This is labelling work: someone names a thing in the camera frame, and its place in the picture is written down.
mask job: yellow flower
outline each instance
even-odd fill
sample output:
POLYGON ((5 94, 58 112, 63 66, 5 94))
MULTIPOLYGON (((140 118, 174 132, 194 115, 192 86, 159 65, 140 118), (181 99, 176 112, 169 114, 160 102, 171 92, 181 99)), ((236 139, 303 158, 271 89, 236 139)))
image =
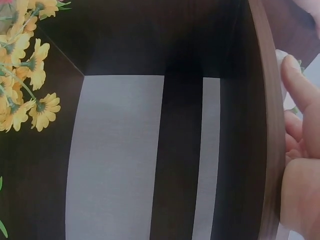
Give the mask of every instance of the yellow flower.
POLYGON ((1 76, 0 77, 0 85, 5 90, 5 93, 0 90, 0 113, 3 113, 7 110, 7 107, 8 107, 7 95, 9 97, 13 97, 13 95, 14 95, 15 99, 17 99, 17 97, 18 97, 17 93, 14 93, 14 91, 13 91, 14 83, 15 83, 15 81, 12 79, 11 76, 1 76))
POLYGON ((59 11, 57 3, 57 0, 29 0, 28 9, 39 12, 40 18, 42 16, 55 17, 56 12, 59 11))
POLYGON ((34 105, 34 100, 27 101, 23 104, 12 103, 6 109, 6 117, 1 124, 0 131, 6 130, 6 132, 8 132, 12 126, 14 130, 19 131, 21 123, 25 123, 28 120, 27 111, 29 111, 34 105))
MULTIPOLYGON (((29 69, 26 66, 20 66, 15 68, 12 72, 16 75, 21 81, 24 81, 27 78, 29 69)), ((23 93, 21 91, 22 85, 20 82, 15 81, 12 89, 16 92, 16 101, 15 103, 22 104, 23 93)))
POLYGON ((33 91, 40 89, 45 83, 46 72, 44 70, 44 59, 48 56, 49 48, 49 43, 41 45, 41 39, 37 38, 35 40, 33 55, 26 63, 23 64, 23 67, 27 66, 29 68, 26 76, 31 78, 30 85, 33 85, 33 91))
POLYGON ((5 64, 19 64, 26 56, 25 49, 30 45, 30 35, 18 34, 13 39, 9 35, 0 35, 0 61, 5 64))
POLYGON ((14 37, 17 34, 22 33, 22 26, 25 22, 25 14, 27 13, 29 0, 17 0, 16 8, 12 15, 12 28, 10 30, 10 36, 14 37))
POLYGON ((60 98, 56 93, 47 94, 45 98, 40 99, 39 102, 30 110, 29 115, 32 117, 32 129, 36 127, 38 132, 47 128, 49 122, 56 120, 56 113, 60 111, 60 98))
POLYGON ((23 33, 27 33, 31 37, 33 37, 35 35, 34 30, 36 30, 36 28, 37 28, 36 22, 38 20, 38 17, 36 17, 36 16, 32 16, 31 18, 30 17, 31 17, 31 12, 28 12, 25 15, 25 19, 24 19, 27 22, 27 24, 24 27, 23 33))

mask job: green stem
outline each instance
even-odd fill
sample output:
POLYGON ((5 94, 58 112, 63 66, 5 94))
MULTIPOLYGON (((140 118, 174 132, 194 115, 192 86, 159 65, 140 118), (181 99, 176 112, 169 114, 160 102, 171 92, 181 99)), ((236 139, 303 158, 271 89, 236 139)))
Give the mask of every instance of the green stem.
POLYGON ((13 77, 17 82, 19 82, 24 89, 30 94, 30 96, 32 97, 33 100, 37 100, 37 98, 35 97, 35 95, 32 93, 32 91, 28 88, 28 86, 20 79, 18 78, 12 71, 6 69, 4 66, 0 66, 1 70, 4 73, 9 74, 11 77, 13 77))
POLYGON ((0 17, 0 21, 10 20, 12 19, 12 16, 2 16, 0 17))
POLYGON ((26 62, 21 62, 21 63, 16 63, 16 64, 14 64, 14 63, 4 63, 4 62, 0 62, 0 65, 2 65, 2 66, 21 66, 21 64, 25 64, 26 62))
POLYGON ((6 102, 11 105, 11 97, 9 97, 8 93, 6 92, 5 88, 0 84, 0 91, 3 92, 3 94, 6 96, 6 102))
POLYGON ((12 36, 12 37, 9 39, 9 41, 5 44, 5 46, 3 46, 3 48, 5 48, 6 46, 8 46, 9 43, 10 43, 13 39, 15 39, 15 37, 18 36, 21 31, 23 31, 23 30, 25 29, 25 26, 26 26, 26 25, 30 22, 30 20, 35 16, 36 12, 37 12, 37 8, 35 9, 35 11, 33 11, 33 13, 31 13, 29 19, 28 19, 27 21, 25 21, 25 23, 22 25, 22 27, 20 28, 20 30, 19 30, 14 36, 12 36))

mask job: dark divider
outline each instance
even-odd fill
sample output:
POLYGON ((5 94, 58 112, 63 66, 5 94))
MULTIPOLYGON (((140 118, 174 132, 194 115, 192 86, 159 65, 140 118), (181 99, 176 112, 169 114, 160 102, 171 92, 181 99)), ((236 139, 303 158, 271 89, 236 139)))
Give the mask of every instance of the dark divider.
POLYGON ((202 75, 196 59, 186 54, 164 76, 150 240, 192 239, 200 162, 202 75))

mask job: pink object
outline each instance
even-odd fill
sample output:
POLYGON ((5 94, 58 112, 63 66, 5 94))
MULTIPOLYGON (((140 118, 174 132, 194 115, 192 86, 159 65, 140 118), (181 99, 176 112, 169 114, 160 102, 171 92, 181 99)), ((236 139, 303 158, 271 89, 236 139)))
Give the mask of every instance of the pink object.
POLYGON ((0 4, 11 4, 13 0, 0 0, 0 4))
POLYGON ((316 32, 320 39, 320 1, 319 0, 293 0, 300 8, 308 12, 315 21, 316 32))

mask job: human hand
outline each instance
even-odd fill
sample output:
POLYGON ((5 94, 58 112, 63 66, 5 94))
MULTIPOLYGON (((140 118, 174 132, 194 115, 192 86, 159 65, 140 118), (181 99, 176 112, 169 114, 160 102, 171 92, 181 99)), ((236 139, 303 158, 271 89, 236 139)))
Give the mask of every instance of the human hand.
POLYGON ((320 239, 320 90, 288 55, 281 66, 283 84, 303 113, 286 111, 286 168, 282 180, 282 224, 306 240, 320 239))
POLYGON ((320 39, 320 0, 293 0, 300 8, 311 14, 320 39))

